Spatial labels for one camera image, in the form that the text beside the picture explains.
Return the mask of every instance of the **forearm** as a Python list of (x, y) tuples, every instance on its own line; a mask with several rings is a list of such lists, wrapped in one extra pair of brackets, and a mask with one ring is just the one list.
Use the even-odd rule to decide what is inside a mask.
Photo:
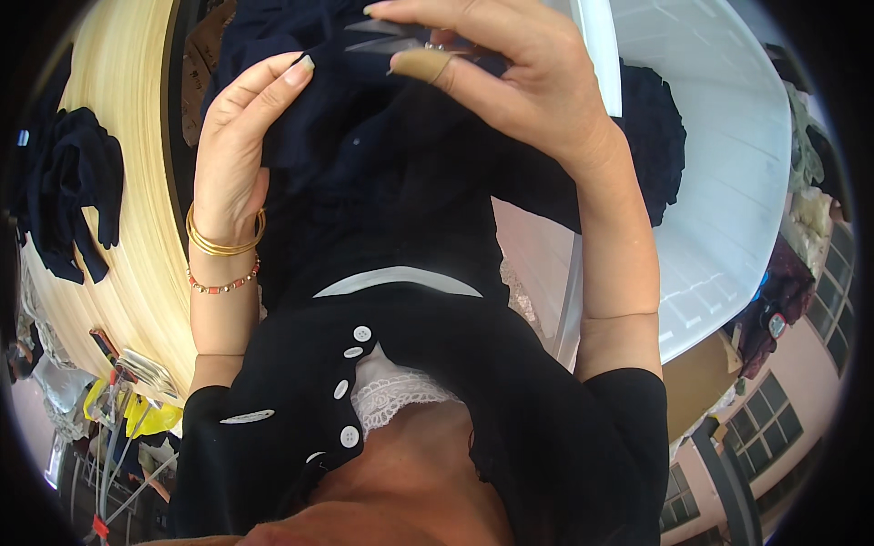
[[(189, 244), (189, 258), (191, 275), (198, 284), (218, 287), (249, 275), (255, 264), (255, 250), (236, 256), (211, 256)], [(200, 293), (192, 288), (191, 333), (200, 355), (243, 355), (257, 323), (255, 278), (221, 294)]]
[(563, 162), (577, 183), (583, 316), (653, 314), (659, 303), (656, 242), (625, 135), (614, 124), (604, 131), (598, 162)]

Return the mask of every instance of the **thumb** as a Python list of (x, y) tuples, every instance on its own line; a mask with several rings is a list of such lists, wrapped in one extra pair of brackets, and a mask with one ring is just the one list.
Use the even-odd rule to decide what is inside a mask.
[(291, 65), (276, 81), (264, 88), (239, 114), (233, 125), (245, 136), (263, 138), (286, 108), (313, 79), (316, 64), (309, 55)]
[(395, 53), (392, 73), (403, 74), (442, 89), (493, 128), (506, 132), (514, 115), (526, 110), (522, 95), (479, 66), (436, 49)]

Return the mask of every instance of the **wooden table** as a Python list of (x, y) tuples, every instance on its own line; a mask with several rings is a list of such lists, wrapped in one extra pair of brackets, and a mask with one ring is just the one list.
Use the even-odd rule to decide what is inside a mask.
[[(73, 70), (60, 107), (91, 108), (119, 140), (124, 158), (120, 242), (108, 251), (96, 245), (109, 274), (95, 285), (82, 267), (86, 280), (80, 286), (46, 270), (31, 244), (22, 257), (76, 365), (108, 377), (111, 367), (88, 334), (102, 328), (119, 350), (127, 347), (163, 364), (187, 397), (197, 353), (166, 115), (178, 2), (100, 0), (73, 34)], [(86, 209), (86, 219), (96, 241), (97, 211)], [(78, 254), (77, 260), (82, 266)]]

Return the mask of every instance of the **woman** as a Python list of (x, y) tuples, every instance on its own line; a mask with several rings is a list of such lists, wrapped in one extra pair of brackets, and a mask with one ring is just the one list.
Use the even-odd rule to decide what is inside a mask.
[[(326, 249), (313, 260), (323, 284), (288, 279), (256, 328), (262, 139), (318, 74), (311, 59), (293, 64), (300, 53), (266, 59), (216, 97), (198, 151), (198, 359), (170, 512), (177, 536), (205, 538), (171, 543), (658, 543), (668, 442), (656, 249), (579, 31), (533, 0), (395, 0), (364, 14), (457, 31), (513, 61), (501, 78), (435, 49), (391, 64), (573, 178), (586, 278), (575, 370), (505, 295), (489, 296), (500, 253), (477, 262), (464, 241), (485, 233), (492, 252), (490, 217), (490, 231), (459, 238), (424, 218), (438, 232), (416, 239), (427, 252), (382, 262)], [(464, 222), (461, 209), (445, 212)], [(340, 262), (334, 282), (325, 264)], [(483, 264), (493, 270), (470, 272)]]

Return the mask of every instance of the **hand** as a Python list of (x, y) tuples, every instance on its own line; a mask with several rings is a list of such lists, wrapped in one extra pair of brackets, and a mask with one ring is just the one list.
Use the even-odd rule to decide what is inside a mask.
[(194, 174), (194, 225), (207, 240), (238, 245), (252, 239), (269, 171), (261, 165), (264, 134), (313, 77), (301, 52), (262, 60), (222, 90), (206, 112)]
[(611, 155), (617, 133), (592, 60), (577, 26), (555, 10), (537, 0), (391, 0), (364, 13), (455, 31), (515, 63), (496, 78), (445, 52), (410, 50), (392, 57), (394, 72), (433, 83), (566, 169), (596, 168)]

